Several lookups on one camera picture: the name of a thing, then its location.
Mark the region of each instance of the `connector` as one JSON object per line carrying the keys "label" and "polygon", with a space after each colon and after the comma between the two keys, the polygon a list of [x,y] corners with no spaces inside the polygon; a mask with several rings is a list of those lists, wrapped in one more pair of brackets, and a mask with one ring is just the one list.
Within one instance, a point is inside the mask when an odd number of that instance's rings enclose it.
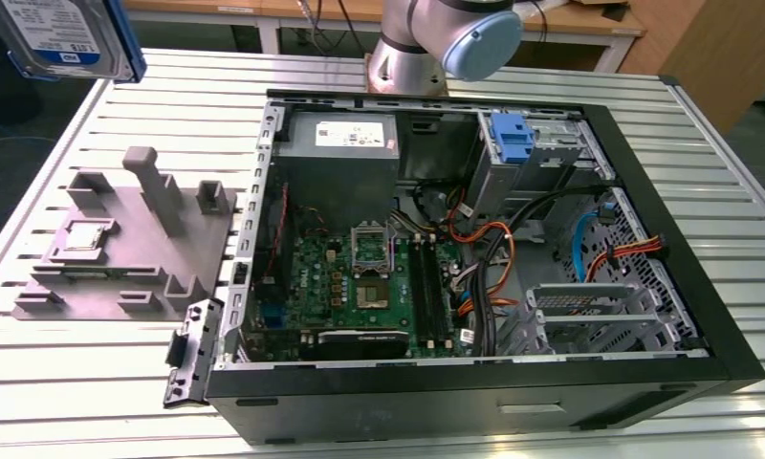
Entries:
{"label": "connector", "polygon": [[617,205],[614,203],[603,203],[602,206],[598,207],[598,210],[595,212],[595,216],[598,217],[598,223],[601,225],[614,225],[614,219],[615,219],[615,215],[614,215],[614,208],[617,207]]}
{"label": "connector", "polygon": [[493,113],[489,116],[490,135],[501,149],[498,158],[506,164],[522,164],[530,157],[535,144],[533,129],[515,113]]}

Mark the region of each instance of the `blue hard drive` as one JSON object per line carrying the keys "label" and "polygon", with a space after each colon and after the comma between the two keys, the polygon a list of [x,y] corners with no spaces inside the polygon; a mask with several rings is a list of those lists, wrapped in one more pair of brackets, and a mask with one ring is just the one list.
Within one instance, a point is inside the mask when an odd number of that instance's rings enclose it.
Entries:
{"label": "blue hard drive", "polygon": [[0,0],[0,36],[22,75],[138,82],[146,63],[120,0]]}

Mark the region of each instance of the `blue cable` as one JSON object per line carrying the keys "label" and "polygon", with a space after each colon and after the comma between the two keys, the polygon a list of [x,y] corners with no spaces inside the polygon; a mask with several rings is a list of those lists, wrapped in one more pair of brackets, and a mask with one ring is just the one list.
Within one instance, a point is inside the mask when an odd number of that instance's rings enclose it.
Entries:
{"label": "blue cable", "polygon": [[578,282],[583,281],[586,278],[586,272],[583,271],[583,260],[581,258],[581,241],[583,240],[583,227],[586,226],[586,222],[598,216],[597,212],[589,212],[581,215],[581,218],[577,219],[577,223],[574,224],[574,233],[573,233],[573,269],[574,269],[574,277],[577,278]]}

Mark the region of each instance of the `hard drive label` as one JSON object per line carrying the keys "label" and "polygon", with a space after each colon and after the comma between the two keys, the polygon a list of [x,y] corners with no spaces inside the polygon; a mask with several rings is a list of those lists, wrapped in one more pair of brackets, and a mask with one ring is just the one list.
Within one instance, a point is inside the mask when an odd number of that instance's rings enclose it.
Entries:
{"label": "hard drive label", "polygon": [[78,7],[68,0],[2,0],[31,50],[59,64],[94,64],[99,47]]}

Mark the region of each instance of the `white sticker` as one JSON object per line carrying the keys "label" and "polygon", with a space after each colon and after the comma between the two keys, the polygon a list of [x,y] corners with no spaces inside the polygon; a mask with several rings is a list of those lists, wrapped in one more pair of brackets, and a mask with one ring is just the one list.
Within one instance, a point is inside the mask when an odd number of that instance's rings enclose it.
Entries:
{"label": "white sticker", "polygon": [[458,203],[458,211],[463,214],[465,217],[470,218],[473,215],[473,209],[463,203]]}
{"label": "white sticker", "polygon": [[84,59],[84,55],[95,55],[98,60],[99,47],[80,11],[68,0],[2,0],[2,3],[27,46],[48,60],[63,63],[92,60]]}
{"label": "white sticker", "polygon": [[382,123],[321,121],[315,126],[314,145],[381,148],[385,146]]}
{"label": "white sticker", "polygon": [[473,344],[473,330],[462,328],[458,330],[458,340],[463,343]]}
{"label": "white sticker", "polygon": [[246,13],[254,12],[251,8],[243,8],[243,7],[218,7],[218,11],[246,12]]}

